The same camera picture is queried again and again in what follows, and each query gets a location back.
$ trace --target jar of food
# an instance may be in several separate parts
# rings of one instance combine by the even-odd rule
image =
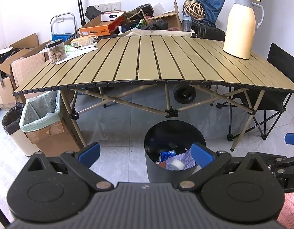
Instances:
[[[66,58],[63,39],[52,41],[46,45],[50,62],[56,63]]]

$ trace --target folding chair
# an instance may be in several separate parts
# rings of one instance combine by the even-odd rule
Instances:
[[[272,43],[268,55],[267,61],[271,63],[273,66],[275,66],[279,71],[281,71],[286,77],[288,77],[293,83],[294,83],[294,57],[285,52],[283,49],[278,47],[276,44]],[[250,89],[247,91],[247,97],[249,98],[249,101],[246,97],[246,92],[239,93],[237,95],[234,95],[231,99],[234,100],[236,98],[240,98],[241,102],[244,106],[250,107],[251,104],[255,104],[257,97],[259,95],[259,90]],[[266,139],[269,133],[274,128],[275,124],[281,117],[282,113],[286,111],[286,105],[288,104],[292,93],[285,93],[285,92],[278,92],[278,91],[265,91],[265,94],[262,98],[262,101],[258,107],[258,110],[264,111],[264,120],[263,122],[258,123],[255,116],[253,117],[253,120],[256,124],[256,126],[253,126],[246,130],[246,133],[255,129],[256,127],[259,129],[261,133],[262,139]],[[234,105],[225,102],[225,103],[218,103],[216,104],[217,108],[222,107],[229,107],[230,108],[230,120],[229,120],[229,134],[227,135],[227,140],[232,141],[233,139],[237,138],[238,135],[233,135],[232,130],[232,107]],[[275,114],[271,115],[270,117],[266,118],[266,110],[272,110],[277,111]],[[270,130],[266,133],[266,122],[271,120],[272,118],[276,117],[276,120],[274,121],[273,125],[271,126]],[[264,124],[264,130],[262,131],[260,126]]]

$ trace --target slatted tabletop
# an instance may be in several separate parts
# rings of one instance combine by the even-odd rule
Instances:
[[[249,60],[223,51],[223,42],[181,36],[103,39],[98,50],[56,65],[47,61],[13,93],[115,86],[122,83],[224,85],[294,92],[292,83],[252,52]]]

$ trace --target wicker lantern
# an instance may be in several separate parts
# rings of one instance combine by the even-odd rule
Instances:
[[[202,20],[205,17],[205,12],[202,5],[197,1],[186,0],[184,5],[184,13],[190,15],[196,20]]]

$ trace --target black case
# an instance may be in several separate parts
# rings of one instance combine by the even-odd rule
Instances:
[[[202,23],[197,23],[193,29],[197,38],[224,41],[225,33],[219,28],[209,27]]]

